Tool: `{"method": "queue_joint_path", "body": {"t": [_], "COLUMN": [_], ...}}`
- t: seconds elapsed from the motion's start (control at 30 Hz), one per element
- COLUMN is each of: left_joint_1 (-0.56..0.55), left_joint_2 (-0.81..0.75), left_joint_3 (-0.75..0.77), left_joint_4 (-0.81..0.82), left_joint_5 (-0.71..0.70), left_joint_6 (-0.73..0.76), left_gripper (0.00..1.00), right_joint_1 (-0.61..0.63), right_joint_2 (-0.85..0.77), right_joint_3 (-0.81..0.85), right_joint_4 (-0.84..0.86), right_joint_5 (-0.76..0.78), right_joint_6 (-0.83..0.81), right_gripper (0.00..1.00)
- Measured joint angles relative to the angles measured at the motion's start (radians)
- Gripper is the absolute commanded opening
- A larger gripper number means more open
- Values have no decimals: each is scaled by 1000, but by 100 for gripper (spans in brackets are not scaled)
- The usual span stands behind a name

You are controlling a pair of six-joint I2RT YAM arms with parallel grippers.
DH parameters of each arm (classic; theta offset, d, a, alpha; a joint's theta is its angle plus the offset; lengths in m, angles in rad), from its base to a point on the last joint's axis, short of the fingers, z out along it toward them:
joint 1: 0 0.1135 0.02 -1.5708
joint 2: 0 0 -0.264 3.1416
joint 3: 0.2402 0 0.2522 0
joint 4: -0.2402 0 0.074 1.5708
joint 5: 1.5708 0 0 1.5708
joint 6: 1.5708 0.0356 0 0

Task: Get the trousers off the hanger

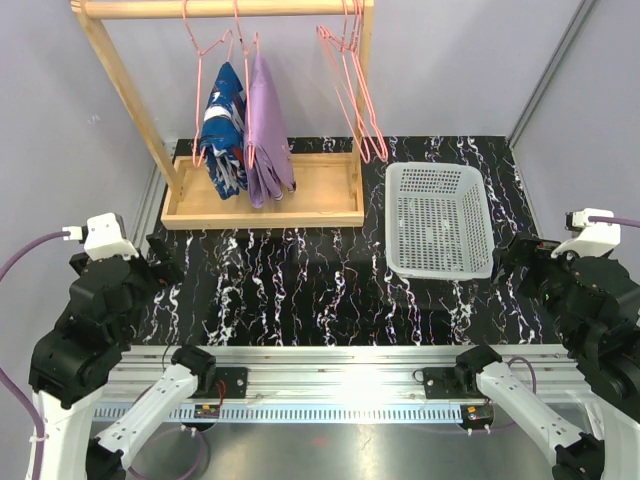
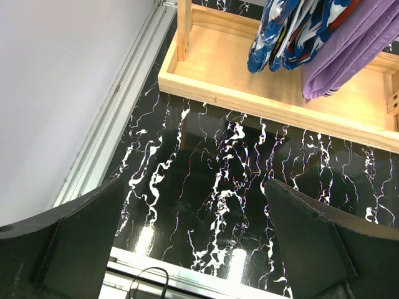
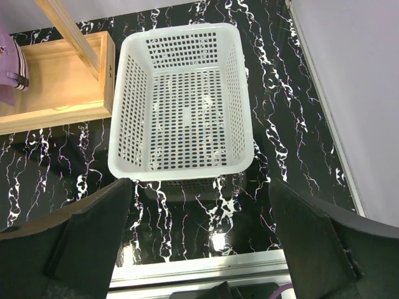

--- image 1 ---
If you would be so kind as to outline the blue patterned trousers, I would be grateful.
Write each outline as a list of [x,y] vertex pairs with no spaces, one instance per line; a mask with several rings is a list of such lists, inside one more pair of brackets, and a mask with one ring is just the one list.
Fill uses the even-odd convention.
[[229,62],[219,69],[204,112],[199,153],[222,200],[248,186],[244,161],[246,94]]

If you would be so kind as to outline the pink hanger with blue trousers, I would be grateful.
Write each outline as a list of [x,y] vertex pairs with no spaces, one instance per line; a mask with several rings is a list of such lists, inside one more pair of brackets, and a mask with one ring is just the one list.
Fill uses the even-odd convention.
[[196,105],[195,105],[195,134],[194,134],[194,138],[193,138],[193,145],[192,145],[192,163],[193,166],[196,168],[199,168],[200,165],[202,164],[202,159],[204,154],[200,152],[199,150],[199,139],[200,139],[200,134],[201,134],[201,124],[202,124],[202,120],[201,120],[201,104],[202,104],[202,100],[201,100],[201,95],[202,95],[202,76],[203,76],[203,58],[211,51],[213,50],[217,45],[219,44],[225,44],[228,43],[229,44],[229,49],[228,49],[228,55],[227,55],[227,60],[231,59],[231,54],[232,54],[232,49],[233,49],[233,45],[234,45],[234,34],[232,33],[232,31],[230,29],[227,29],[224,34],[222,35],[221,38],[219,38],[218,40],[214,41],[211,45],[209,45],[208,47],[206,47],[205,49],[202,49],[196,39],[196,36],[194,35],[189,20],[188,20],[188,15],[187,15],[187,6],[188,6],[189,1],[188,0],[183,0],[181,3],[181,14],[182,14],[182,19],[183,19],[183,23],[184,26],[187,30],[187,33],[190,37],[191,43],[193,45],[193,47],[195,48],[196,51],[196,55],[197,55],[197,79],[196,79]]

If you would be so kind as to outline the purple trousers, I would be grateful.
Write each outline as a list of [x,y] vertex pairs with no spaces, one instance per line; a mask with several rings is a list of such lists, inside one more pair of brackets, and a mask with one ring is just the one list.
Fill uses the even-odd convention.
[[266,58],[257,54],[249,86],[251,132],[246,131],[245,159],[255,150],[252,168],[247,168],[248,194],[254,208],[267,199],[281,200],[282,188],[296,190],[291,153],[278,93]]

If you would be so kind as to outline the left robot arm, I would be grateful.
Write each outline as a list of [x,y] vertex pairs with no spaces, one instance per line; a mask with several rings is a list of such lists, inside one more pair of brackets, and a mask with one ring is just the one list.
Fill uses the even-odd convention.
[[167,245],[146,238],[153,264],[124,244],[105,258],[70,260],[78,277],[53,329],[35,345],[28,383],[37,414],[31,437],[32,479],[123,479],[133,459],[179,404],[205,397],[217,383],[216,359],[185,345],[160,379],[109,428],[90,434],[111,371],[130,350],[146,302],[183,279]]

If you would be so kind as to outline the pink hanger with purple trousers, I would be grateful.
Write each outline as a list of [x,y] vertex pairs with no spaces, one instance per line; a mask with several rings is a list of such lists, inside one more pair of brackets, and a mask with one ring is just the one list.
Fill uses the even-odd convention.
[[245,108],[245,147],[247,149],[246,157],[246,165],[247,170],[250,170],[254,167],[255,162],[255,146],[251,144],[251,135],[252,135],[252,115],[251,115],[251,78],[250,78],[250,69],[249,69],[249,55],[252,51],[255,51],[256,54],[260,53],[260,39],[259,34],[257,32],[254,33],[253,39],[249,45],[244,41],[244,36],[242,33],[240,21],[239,21],[239,8],[238,1],[233,0],[233,13],[234,20],[236,24],[236,29],[238,33],[238,39],[241,45],[242,53],[243,53],[243,61],[244,61],[244,74],[245,74],[245,92],[246,92],[246,108]]

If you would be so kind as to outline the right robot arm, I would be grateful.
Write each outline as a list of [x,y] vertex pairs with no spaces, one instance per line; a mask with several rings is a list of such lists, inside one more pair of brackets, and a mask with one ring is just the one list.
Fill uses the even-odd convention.
[[639,476],[639,285],[617,260],[555,254],[558,242],[517,234],[494,252],[492,280],[523,268],[522,293],[554,321],[561,358],[575,368],[600,412],[587,433],[525,387],[492,347],[458,355],[456,389],[497,404],[545,454],[555,479]]

